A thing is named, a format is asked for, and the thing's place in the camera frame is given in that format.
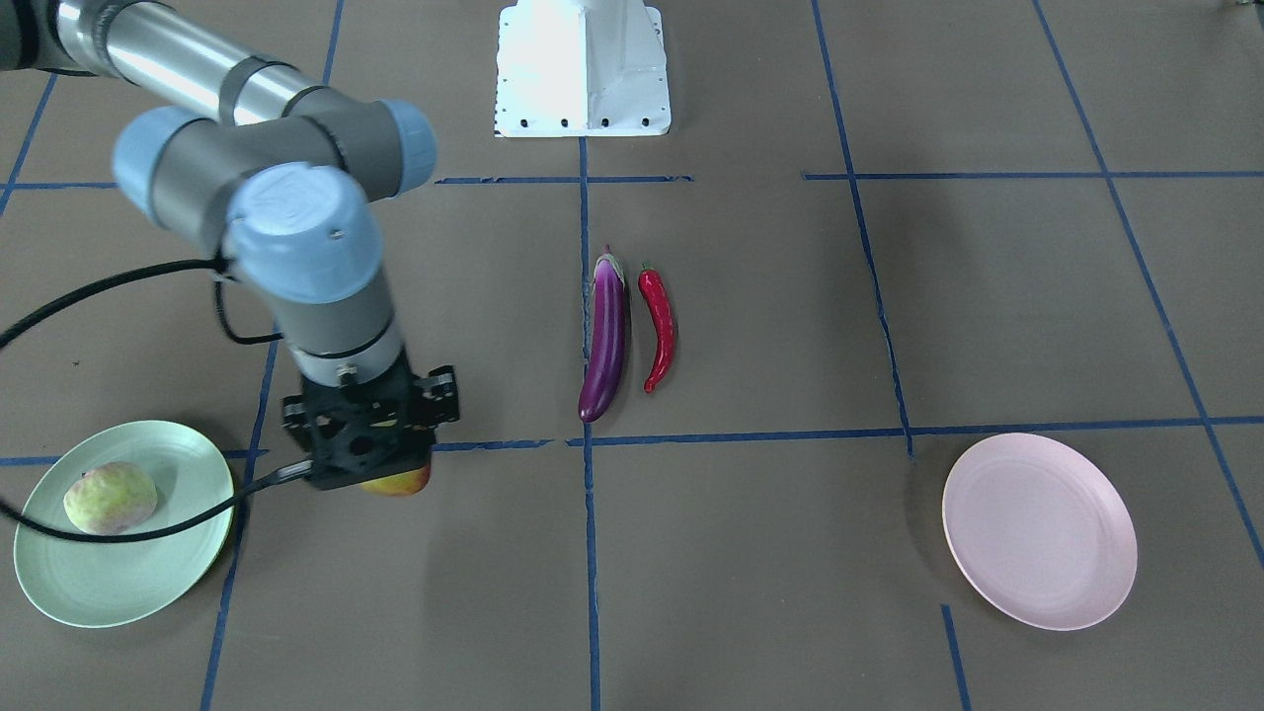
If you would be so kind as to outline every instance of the blue joint cap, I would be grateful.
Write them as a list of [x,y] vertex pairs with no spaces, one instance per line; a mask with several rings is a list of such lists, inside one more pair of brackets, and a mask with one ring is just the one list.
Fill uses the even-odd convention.
[[383,106],[391,111],[391,118],[399,129],[399,190],[394,196],[403,195],[415,187],[426,185],[435,175],[435,162],[439,161],[439,145],[435,143],[435,130],[420,109],[398,99],[383,99]]
[[158,226],[163,226],[153,205],[158,161],[179,129],[202,119],[204,116],[178,106],[152,109],[133,119],[114,143],[111,170],[114,180],[119,181],[119,190]]
[[341,301],[382,267],[382,232],[364,190],[330,166],[259,171],[233,195],[226,218],[238,268],[287,301]]

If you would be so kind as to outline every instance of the chili pepper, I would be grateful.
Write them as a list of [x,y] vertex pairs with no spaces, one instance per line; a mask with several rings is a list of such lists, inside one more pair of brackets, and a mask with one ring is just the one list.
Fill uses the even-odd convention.
[[619,261],[605,249],[593,268],[593,349],[579,392],[579,419],[585,423],[600,417],[614,400],[628,342],[627,282]]
[[676,353],[676,324],[671,319],[671,302],[667,301],[667,290],[662,286],[662,277],[645,262],[641,263],[641,277],[637,280],[641,287],[641,296],[645,297],[650,307],[650,316],[653,319],[653,330],[659,335],[659,345],[653,353],[653,367],[650,368],[650,377],[645,381],[645,391],[653,392],[655,386],[667,374],[671,359]]

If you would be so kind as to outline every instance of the silver arm segment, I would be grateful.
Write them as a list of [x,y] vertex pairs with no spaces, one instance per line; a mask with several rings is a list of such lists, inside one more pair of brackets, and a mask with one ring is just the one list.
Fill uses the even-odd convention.
[[284,425],[334,488],[428,463],[459,419],[455,373],[412,374],[368,202],[423,185],[434,133],[404,101],[362,102],[153,0],[0,0],[0,71],[121,78],[176,104],[115,145],[120,190],[224,257],[303,373]]

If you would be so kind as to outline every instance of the purple eggplant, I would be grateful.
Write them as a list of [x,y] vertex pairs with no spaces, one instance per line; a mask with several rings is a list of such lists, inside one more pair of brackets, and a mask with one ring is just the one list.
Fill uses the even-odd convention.
[[609,248],[593,268],[593,348],[579,391],[579,419],[597,421],[614,400],[623,378],[628,344],[628,290],[623,267]]

